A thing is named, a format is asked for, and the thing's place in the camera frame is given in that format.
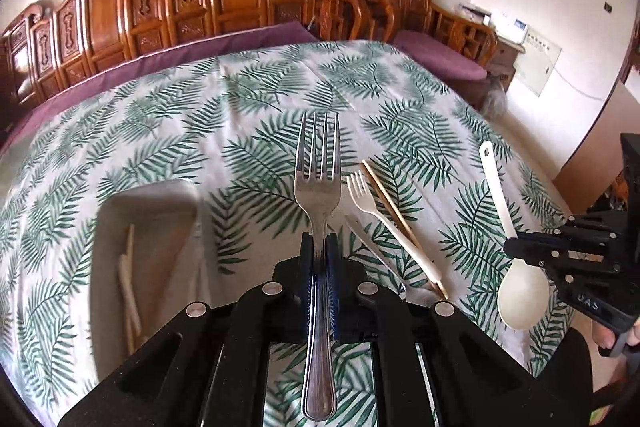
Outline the person's right hand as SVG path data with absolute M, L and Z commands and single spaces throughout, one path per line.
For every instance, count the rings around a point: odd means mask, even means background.
M 626 332 L 626 343 L 630 347 L 637 346 L 639 343 L 640 335 L 640 319 L 634 322 L 634 326 Z M 616 343 L 616 335 L 604 325 L 593 321 L 592 322 L 592 337 L 593 341 L 603 349 L 612 349 Z

